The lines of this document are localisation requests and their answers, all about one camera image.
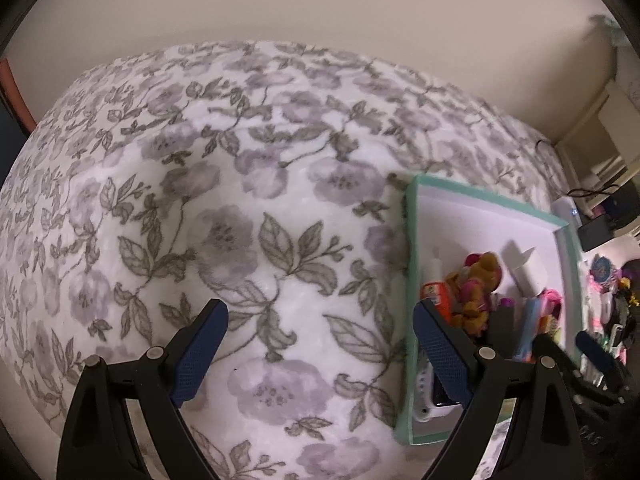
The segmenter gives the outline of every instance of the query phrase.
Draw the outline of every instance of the floral blanket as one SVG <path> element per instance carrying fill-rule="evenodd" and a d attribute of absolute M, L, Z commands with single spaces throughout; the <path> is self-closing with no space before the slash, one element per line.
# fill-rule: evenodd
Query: floral blanket
<path fill-rule="evenodd" d="M 549 210 L 564 181 L 541 138 L 429 75 L 304 44 L 98 66 L 0 193 L 2 358 L 60 434 L 88 355 L 138 358 L 222 298 L 228 333 L 182 409 L 222 479 L 420 478 L 439 447 L 392 436 L 404 188 L 430 172 Z"/>

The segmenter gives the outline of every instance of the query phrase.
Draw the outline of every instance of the orange glue bottle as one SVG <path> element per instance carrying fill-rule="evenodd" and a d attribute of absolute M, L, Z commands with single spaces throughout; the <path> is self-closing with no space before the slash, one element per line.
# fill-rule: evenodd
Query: orange glue bottle
<path fill-rule="evenodd" d="M 420 299 L 431 300 L 445 321 L 451 323 L 451 295 L 444 282 L 442 262 L 438 258 L 437 249 L 434 249 L 422 266 L 422 282 L 424 284 L 420 288 Z"/>

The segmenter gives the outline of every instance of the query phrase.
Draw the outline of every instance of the wall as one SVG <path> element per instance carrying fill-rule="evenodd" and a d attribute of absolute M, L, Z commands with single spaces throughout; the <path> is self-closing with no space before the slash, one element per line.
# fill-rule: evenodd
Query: wall
<path fill-rule="evenodd" d="M 277 39 L 426 70 L 557 137 L 609 77 L 609 43 L 589 20 L 602 12 L 600 0 L 40 0 L 6 54 L 36 119 L 118 56 Z"/>

